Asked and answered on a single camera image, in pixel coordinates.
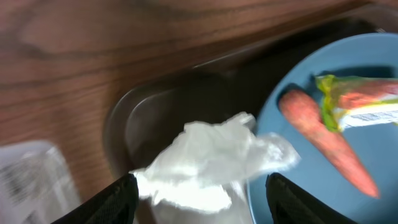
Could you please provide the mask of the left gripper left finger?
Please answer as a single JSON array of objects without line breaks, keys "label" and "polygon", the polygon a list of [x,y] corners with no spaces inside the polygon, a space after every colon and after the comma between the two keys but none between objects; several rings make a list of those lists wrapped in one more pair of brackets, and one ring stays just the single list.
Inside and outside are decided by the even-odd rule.
[{"label": "left gripper left finger", "polygon": [[133,224],[138,203],[137,180],[126,174],[52,224]]}]

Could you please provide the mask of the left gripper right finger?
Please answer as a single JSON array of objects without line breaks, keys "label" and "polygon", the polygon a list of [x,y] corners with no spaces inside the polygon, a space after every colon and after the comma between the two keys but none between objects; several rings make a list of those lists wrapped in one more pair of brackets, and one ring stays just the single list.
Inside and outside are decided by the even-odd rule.
[{"label": "left gripper right finger", "polygon": [[266,197],[274,224],[356,224],[280,173],[267,176]]}]

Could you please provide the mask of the white napkin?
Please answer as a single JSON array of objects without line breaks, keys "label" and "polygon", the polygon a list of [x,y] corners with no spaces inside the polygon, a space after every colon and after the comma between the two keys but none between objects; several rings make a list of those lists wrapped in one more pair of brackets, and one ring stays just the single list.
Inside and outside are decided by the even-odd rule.
[{"label": "white napkin", "polygon": [[293,145],[276,133],[259,137],[253,115],[221,124],[187,123],[152,163],[130,173],[139,198],[159,223],[251,223],[245,182],[299,163]]}]

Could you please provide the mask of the orange carrot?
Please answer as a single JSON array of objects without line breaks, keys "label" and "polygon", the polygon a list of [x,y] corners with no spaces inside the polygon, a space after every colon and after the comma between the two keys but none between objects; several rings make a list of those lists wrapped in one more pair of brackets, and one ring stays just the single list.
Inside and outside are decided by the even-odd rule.
[{"label": "orange carrot", "polygon": [[363,194],[378,198],[379,189],[340,133],[329,131],[323,124],[317,102],[302,90],[290,90],[279,100],[285,119],[314,145],[335,169]]}]

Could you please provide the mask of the green yellow snack wrapper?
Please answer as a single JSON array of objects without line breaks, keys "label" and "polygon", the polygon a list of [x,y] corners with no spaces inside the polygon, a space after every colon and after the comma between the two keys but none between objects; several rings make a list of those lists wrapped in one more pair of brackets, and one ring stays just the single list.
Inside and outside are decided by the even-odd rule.
[{"label": "green yellow snack wrapper", "polygon": [[324,75],[315,81],[323,93],[321,115],[330,131],[397,123],[396,78]]}]

